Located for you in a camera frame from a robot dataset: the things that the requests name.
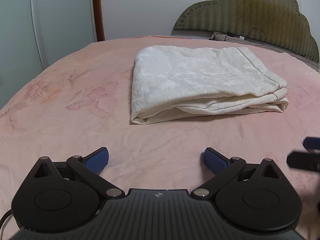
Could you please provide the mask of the white patterned pants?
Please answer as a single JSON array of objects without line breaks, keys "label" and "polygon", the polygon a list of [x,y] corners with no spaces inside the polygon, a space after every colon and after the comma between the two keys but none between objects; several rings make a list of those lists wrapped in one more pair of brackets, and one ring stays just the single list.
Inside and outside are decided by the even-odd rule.
[{"label": "white patterned pants", "polygon": [[150,46],[135,58],[131,121],[284,112],[286,81],[247,47]]}]

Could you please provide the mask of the white wardrobe with flowers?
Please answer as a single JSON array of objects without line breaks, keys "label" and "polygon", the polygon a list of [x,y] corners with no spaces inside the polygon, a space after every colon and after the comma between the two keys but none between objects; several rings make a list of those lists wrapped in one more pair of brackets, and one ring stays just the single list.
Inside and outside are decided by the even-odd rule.
[{"label": "white wardrobe with flowers", "polygon": [[96,41],[93,0],[1,0],[1,106],[47,67]]}]

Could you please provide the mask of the olive scalloped headboard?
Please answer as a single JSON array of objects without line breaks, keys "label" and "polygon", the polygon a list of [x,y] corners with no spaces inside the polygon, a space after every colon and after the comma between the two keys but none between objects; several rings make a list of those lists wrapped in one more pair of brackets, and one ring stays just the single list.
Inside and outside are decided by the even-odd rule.
[{"label": "olive scalloped headboard", "polygon": [[177,19],[174,30],[217,31],[239,36],[259,28],[272,40],[274,31],[309,32],[296,0],[210,0],[195,3]]}]

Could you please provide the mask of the brown door frame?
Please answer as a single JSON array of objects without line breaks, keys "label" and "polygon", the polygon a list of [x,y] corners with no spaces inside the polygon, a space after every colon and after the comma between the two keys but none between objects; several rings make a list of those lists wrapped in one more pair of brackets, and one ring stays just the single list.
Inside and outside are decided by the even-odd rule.
[{"label": "brown door frame", "polygon": [[101,0],[92,0],[92,1],[93,1],[93,13],[94,13],[97,41],[98,42],[105,41]]}]

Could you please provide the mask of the pink bed blanket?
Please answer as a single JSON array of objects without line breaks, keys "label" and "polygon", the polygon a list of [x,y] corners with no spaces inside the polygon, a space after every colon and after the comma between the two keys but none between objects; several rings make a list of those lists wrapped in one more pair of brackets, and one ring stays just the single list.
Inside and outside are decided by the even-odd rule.
[{"label": "pink bed blanket", "polygon": [[297,231],[319,237],[319,174],[292,170],[286,157],[319,136],[319,74],[298,59],[263,48],[251,51],[282,77],[289,91],[283,113],[199,116],[150,125],[131,122],[137,53],[148,46],[225,48],[228,42],[160,36],[93,43],[55,62],[1,109],[1,213],[41,156],[65,161],[104,146],[101,176],[128,190],[193,190],[212,178],[201,160],[212,147],[248,163],[273,159],[303,201]]}]

